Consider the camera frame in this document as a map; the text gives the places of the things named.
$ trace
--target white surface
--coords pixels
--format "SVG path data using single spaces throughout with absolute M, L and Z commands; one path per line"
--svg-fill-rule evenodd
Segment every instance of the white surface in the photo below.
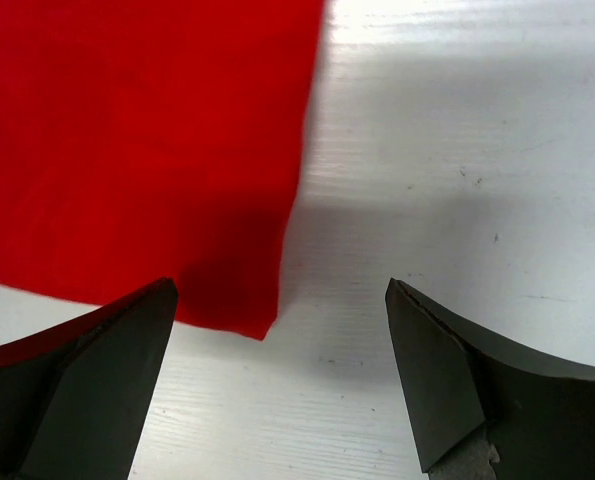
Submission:
M 424 478 L 390 276 L 595 364 L 595 0 L 337 0 L 320 63 L 283 314 L 175 326 L 132 479 Z M 0 287 L 0 342 L 85 308 Z

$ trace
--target dark metal jaw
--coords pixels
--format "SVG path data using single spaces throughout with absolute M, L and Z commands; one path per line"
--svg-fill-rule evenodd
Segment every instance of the dark metal jaw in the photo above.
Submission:
M 125 480 L 177 305 L 162 279 L 0 347 L 0 479 Z
M 433 480 L 595 480 L 595 368 L 538 352 L 403 282 L 386 293 L 422 471 Z

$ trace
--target red fabric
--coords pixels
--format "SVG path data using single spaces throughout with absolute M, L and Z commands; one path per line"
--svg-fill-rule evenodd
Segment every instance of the red fabric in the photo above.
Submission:
M 322 0 L 0 0 L 0 283 L 263 338 Z

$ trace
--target white table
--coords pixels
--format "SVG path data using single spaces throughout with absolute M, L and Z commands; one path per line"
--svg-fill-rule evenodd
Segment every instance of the white table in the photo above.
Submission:
M 383 294 L 400 277 L 595 365 L 595 0 L 336 0 L 283 313 L 176 325 L 131 479 L 424 478 Z M 87 311 L 0 287 L 0 343 Z

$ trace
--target wood grain texture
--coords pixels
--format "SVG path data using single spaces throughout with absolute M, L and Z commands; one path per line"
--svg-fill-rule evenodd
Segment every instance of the wood grain texture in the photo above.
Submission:
M 319 63 L 281 317 L 175 326 L 131 479 L 424 478 L 391 276 L 595 365 L 595 0 L 334 0 Z M 78 308 L 0 288 L 0 341 Z

